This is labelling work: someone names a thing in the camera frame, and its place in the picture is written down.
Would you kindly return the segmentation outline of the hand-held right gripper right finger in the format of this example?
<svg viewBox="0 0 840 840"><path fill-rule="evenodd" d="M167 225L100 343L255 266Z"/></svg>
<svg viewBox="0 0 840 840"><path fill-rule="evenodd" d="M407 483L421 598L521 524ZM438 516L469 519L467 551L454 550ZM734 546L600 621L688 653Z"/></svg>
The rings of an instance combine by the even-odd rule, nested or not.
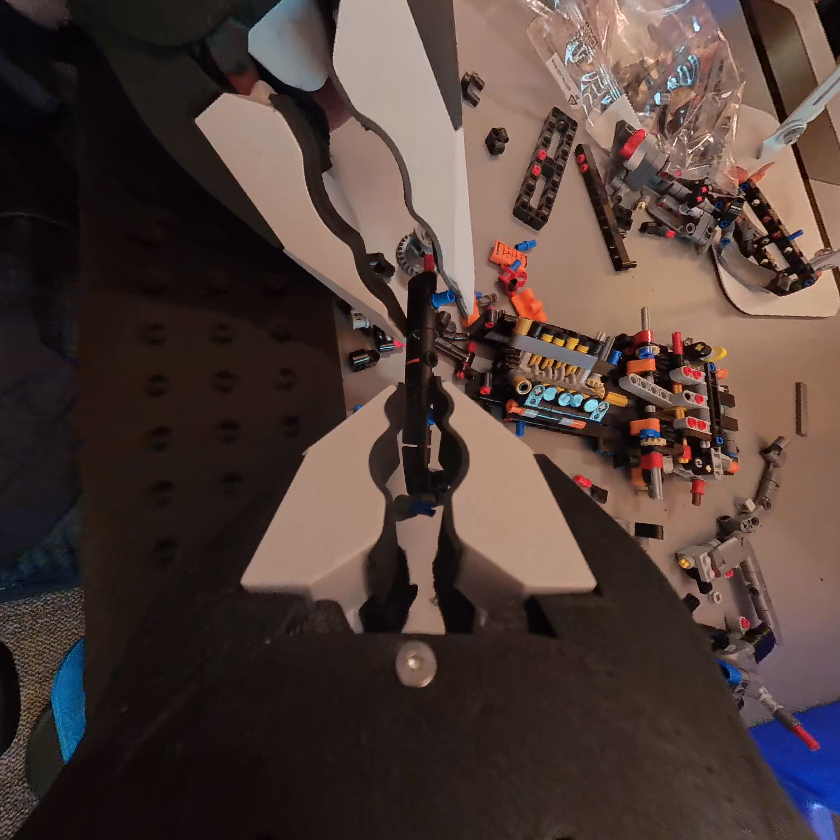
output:
<svg viewBox="0 0 840 840"><path fill-rule="evenodd" d="M434 592L446 634L531 599L588 595L595 575L535 454L456 386L435 381L443 506Z"/></svg>

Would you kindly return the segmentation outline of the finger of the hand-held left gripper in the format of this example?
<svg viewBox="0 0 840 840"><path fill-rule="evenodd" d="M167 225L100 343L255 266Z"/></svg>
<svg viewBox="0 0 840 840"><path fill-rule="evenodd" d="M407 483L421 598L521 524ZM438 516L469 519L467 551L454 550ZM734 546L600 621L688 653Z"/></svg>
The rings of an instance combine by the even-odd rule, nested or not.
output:
<svg viewBox="0 0 840 840"><path fill-rule="evenodd" d="M269 104L225 93L196 126L244 190L285 253L353 309L404 340L406 314L371 267L361 233L327 189L319 142L288 96Z"/></svg>
<svg viewBox="0 0 840 840"><path fill-rule="evenodd" d="M406 208L432 240L458 308L475 301L475 260L453 2L341 1L333 78L399 167Z"/></svg>

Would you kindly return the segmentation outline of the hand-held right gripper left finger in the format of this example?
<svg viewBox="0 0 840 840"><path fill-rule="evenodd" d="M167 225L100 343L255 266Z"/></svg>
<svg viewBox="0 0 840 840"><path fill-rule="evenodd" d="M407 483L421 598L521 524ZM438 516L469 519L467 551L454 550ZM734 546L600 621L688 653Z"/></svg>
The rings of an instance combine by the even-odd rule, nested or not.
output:
<svg viewBox="0 0 840 840"><path fill-rule="evenodd" d="M305 452L241 577L248 592L360 610L365 631L403 629L403 551L387 481L400 465L403 387L389 385Z"/></svg>

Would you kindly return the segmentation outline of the black lego frame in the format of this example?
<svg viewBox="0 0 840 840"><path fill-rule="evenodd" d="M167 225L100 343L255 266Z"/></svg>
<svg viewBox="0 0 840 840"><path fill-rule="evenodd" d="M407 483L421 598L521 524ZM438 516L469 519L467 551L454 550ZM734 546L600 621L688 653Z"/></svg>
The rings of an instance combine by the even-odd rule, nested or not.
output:
<svg viewBox="0 0 840 840"><path fill-rule="evenodd" d="M576 120L560 108L552 108L542 124L512 208L514 218L536 232L550 219L577 128Z"/></svg>

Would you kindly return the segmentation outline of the black lego arm assembly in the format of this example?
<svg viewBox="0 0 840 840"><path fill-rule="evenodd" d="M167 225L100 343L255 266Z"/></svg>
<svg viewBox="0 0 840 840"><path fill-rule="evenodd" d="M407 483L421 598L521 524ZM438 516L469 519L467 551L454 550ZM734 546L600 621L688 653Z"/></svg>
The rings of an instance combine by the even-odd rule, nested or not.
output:
<svg viewBox="0 0 840 840"><path fill-rule="evenodd" d="M443 408L434 377L437 314L433 294L437 288L435 258L423 258L423 271L407 287L406 410L402 428L402 465L406 498L401 502L404 519L432 517L453 479L449 467L431 468L432 432L427 420Z"/></svg>

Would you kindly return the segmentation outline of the dark grey lego gear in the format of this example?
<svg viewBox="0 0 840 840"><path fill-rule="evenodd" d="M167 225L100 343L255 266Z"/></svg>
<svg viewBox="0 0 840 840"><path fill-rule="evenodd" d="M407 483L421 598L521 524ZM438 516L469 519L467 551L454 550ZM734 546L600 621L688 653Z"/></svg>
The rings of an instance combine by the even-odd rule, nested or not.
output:
<svg viewBox="0 0 840 840"><path fill-rule="evenodd" d="M400 240L395 250L397 264L409 277L416 277L424 272L428 256L434 260L434 241L426 228L420 224Z"/></svg>

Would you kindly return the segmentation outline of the multicolour lego chassis assembly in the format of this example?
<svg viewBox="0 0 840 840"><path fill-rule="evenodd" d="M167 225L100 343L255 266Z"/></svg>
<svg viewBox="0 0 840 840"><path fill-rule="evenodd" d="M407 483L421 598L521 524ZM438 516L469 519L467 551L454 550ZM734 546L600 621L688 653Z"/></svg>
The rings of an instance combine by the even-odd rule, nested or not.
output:
<svg viewBox="0 0 840 840"><path fill-rule="evenodd" d="M487 305L456 349L455 377L479 407L518 436L586 441L652 499L671 477L700 508L711 482L739 472L725 350L680 332L656 339L646 309L633 334L590 335Z"/></svg>

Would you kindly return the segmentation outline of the grey lego steering assembly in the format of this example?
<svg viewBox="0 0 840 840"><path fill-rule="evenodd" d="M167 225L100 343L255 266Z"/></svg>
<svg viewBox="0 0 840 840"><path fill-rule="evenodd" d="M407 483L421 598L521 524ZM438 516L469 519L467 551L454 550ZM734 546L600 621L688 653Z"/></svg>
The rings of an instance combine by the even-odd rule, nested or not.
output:
<svg viewBox="0 0 840 840"><path fill-rule="evenodd" d="M717 520L714 538L678 549L675 561L693 580L699 594L717 605L721 603L717 582L738 576L759 623L777 634L781 630L780 623L750 541L773 507L773 501L767 496L757 500L741 499L736 515Z"/></svg>

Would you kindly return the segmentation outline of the clear bags of lego parts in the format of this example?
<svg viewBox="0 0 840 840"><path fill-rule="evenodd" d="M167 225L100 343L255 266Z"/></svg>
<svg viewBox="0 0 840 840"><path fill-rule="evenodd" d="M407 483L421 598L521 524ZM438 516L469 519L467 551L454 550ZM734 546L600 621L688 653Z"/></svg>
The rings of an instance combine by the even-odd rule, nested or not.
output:
<svg viewBox="0 0 840 840"><path fill-rule="evenodd" d="M524 4L528 40L604 153L624 121L684 177L732 186L743 80L707 2Z"/></svg>

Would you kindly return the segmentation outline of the long black lego beam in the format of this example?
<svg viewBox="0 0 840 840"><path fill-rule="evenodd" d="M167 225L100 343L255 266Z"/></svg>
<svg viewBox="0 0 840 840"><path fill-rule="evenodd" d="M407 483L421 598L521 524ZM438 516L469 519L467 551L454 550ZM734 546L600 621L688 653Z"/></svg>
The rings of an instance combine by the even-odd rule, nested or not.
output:
<svg viewBox="0 0 840 840"><path fill-rule="evenodd" d="M584 188L613 269L617 272L635 269L637 262L630 259L627 253L620 227L590 146L586 143L578 143L574 148L574 160L583 179Z"/></svg>

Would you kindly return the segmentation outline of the dark grey lego driveshaft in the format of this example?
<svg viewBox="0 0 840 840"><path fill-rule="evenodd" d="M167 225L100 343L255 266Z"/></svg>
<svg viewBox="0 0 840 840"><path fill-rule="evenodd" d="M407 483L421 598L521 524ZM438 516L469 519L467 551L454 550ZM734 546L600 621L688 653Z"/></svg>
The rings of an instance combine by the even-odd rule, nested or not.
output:
<svg viewBox="0 0 840 840"><path fill-rule="evenodd" d="M760 451L763 473L754 500L758 507L766 511L770 511L774 506L775 496L781 485L781 471L786 462L788 445L789 439L779 436Z"/></svg>

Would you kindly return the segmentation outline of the grey lego subassembly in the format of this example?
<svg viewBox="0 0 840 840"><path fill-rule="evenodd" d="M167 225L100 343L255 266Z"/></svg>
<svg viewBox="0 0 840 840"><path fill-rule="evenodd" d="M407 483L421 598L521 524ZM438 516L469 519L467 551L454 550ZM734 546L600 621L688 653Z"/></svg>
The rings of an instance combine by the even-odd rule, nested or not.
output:
<svg viewBox="0 0 840 840"><path fill-rule="evenodd" d="M653 137L625 120L614 129L606 189L622 233L630 229L635 213L646 212L654 219L649 233L682 239L702 255L727 221L732 202L731 194L707 178L683 176Z"/></svg>

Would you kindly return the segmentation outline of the blue fabric item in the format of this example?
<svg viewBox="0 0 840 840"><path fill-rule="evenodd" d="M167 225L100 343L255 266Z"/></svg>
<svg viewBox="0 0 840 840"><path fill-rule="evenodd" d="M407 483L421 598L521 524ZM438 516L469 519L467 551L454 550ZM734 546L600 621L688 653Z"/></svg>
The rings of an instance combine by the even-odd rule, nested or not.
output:
<svg viewBox="0 0 840 840"><path fill-rule="evenodd" d="M84 687L85 639L78 639L59 663L50 705L63 764L68 764L87 728L87 695Z"/></svg>

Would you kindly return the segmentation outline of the white book stand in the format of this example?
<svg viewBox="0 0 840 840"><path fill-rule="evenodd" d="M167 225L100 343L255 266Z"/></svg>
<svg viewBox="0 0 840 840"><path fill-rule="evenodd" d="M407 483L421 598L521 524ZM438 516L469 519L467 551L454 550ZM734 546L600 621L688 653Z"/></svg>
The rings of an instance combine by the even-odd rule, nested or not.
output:
<svg viewBox="0 0 840 840"><path fill-rule="evenodd" d="M779 121L774 115L742 104L730 146L734 163L749 174L763 166L758 159L760 146L778 127ZM795 242L805 257L812 257L818 249L826 247L818 228L817 212L806 192L792 148L775 157L759 188L789 231L802 230L803 235ZM711 253L721 287L730 303L747 315L828 319L838 313L838 287L832 269L825 270L813 286L790 296L778 297L758 287L757 283L761 280L759 268L753 260L742 257L734 240L725 247L715 243Z"/></svg>

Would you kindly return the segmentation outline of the blue storage bin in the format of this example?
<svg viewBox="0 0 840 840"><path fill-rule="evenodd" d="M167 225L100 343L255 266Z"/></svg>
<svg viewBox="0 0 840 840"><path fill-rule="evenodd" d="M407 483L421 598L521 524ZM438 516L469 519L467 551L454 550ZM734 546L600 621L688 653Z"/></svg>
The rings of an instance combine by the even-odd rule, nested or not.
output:
<svg viewBox="0 0 840 840"><path fill-rule="evenodd" d="M819 750L809 750L776 721L761 723L750 732L813 832L822 839L838 839L839 702L806 710L800 720L819 742Z"/></svg>

